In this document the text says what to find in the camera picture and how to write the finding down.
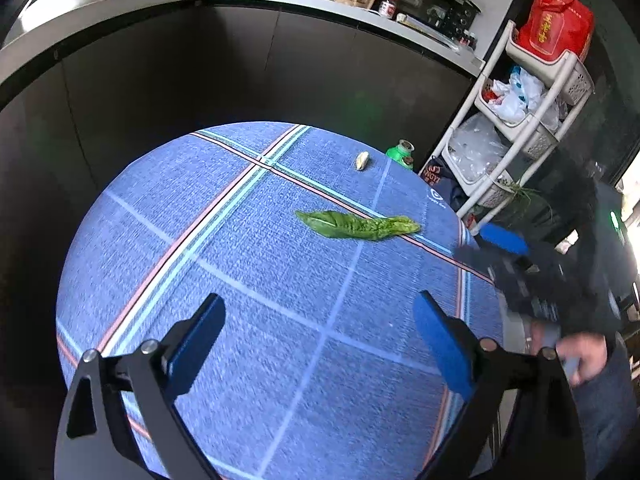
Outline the person's right hand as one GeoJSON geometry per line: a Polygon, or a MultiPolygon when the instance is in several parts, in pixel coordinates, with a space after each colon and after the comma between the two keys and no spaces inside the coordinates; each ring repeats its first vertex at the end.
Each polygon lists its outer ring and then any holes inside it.
{"type": "Polygon", "coordinates": [[[605,336],[593,333],[560,337],[555,325],[534,321],[530,324],[530,353],[551,348],[564,363],[565,375],[572,387],[582,385],[599,375],[608,362],[605,336]]]}

